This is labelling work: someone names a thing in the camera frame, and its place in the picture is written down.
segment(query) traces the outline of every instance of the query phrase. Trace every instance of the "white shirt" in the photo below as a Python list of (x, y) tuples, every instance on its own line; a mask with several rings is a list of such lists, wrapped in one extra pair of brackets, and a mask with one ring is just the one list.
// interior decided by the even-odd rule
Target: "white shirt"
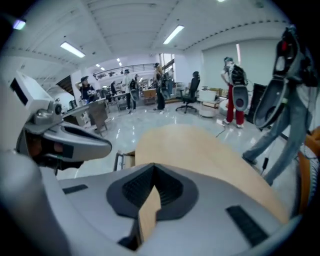
[(122, 91), (125, 91), (126, 94), (130, 93), (130, 83), (131, 83), (132, 77), (130, 74), (125, 74), (124, 78), (122, 79)]

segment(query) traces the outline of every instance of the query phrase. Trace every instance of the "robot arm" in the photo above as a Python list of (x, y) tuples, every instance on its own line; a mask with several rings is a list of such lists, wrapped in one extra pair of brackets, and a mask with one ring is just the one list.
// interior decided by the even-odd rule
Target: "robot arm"
[(112, 145), (108, 140), (64, 122), (61, 105), (31, 77), (17, 71), (11, 86), (2, 90), (9, 97), (2, 100), (1, 104), (7, 103), (2, 111), (15, 115), (14, 118), (4, 116), (6, 122), (1, 134), (7, 132), (8, 137), (12, 130), (9, 134), (14, 138), (5, 141), (2, 150), (16, 150), (51, 168), (78, 168), (83, 161), (110, 153)]

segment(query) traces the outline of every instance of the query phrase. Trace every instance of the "white floor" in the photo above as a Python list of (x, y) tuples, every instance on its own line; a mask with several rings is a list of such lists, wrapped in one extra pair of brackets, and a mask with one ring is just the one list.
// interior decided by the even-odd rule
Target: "white floor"
[[(181, 102), (167, 104), (163, 113), (153, 111), (154, 105), (139, 106), (136, 112), (132, 114), (127, 114), (128, 111), (119, 113), (117, 110), (112, 109), (109, 114), (110, 121), (107, 124), (108, 130), (102, 132), (103, 136), (112, 143), (111, 153), (105, 158), (85, 162), (79, 169), (70, 168), (65, 171), (59, 171), (57, 178), (60, 180), (73, 179), (112, 172), (117, 151), (127, 153), (135, 150), (140, 137), (146, 131), (168, 124), (189, 124), (202, 127), (215, 136), (225, 129), (218, 139), (229, 145), (234, 152), (240, 155), (254, 145), (268, 131), (266, 129), (261, 132), (249, 122), (244, 123), (244, 129), (237, 129), (235, 123), (224, 127), (222, 122), (224, 116), (217, 115), (214, 118), (205, 118), (199, 117), (198, 113), (195, 113), (194, 110), (189, 110), (187, 114), (184, 114), (181, 109), (175, 111), (176, 107), (179, 107), (181, 104)], [(257, 168), (262, 169), (265, 157), (270, 154), (269, 163), (265, 170), (265, 173), (267, 173), (277, 160), (285, 143), (284, 139), (278, 138), (274, 146), (270, 146), (270, 148), (273, 146), (271, 154), (270, 148), (268, 148), (258, 157)], [(291, 212), (296, 193), (296, 171), (297, 163), (293, 160), (291, 165), (284, 170), (272, 185), (272, 188), (276, 191), (288, 212)]]

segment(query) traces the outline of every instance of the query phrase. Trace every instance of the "white wall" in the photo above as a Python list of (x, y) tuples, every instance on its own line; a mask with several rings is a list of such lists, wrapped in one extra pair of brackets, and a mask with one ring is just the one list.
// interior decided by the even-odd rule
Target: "white wall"
[(62, 111), (65, 113), (70, 109), (69, 102), (73, 101), (75, 98), (69, 92), (61, 92), (52, 96), (54, 100), (60, 99), (59, 103), (62, 106)]
[[(238, 42), (241, 53), (241, 66), (247, 78), (256, 84), (268, 85), (272, 78), (272, 70), (276, 57), (275, 39), (260, 39)], [(236, 43), (217, 46), (203, 51), (204, 74), (207, 85), (211, 88), (227, 89), (221, 79), (221, 70), (224, 67), (224, 58), (232, 57), (238, 62)]]
[(195, 50), (185, 54), (175, 54), (174, 63), (177, 83), (188, 86), (193, 78), (193, 72), (198, 71), (201, 79), (199, 87), (207, 85), (202, 51)]

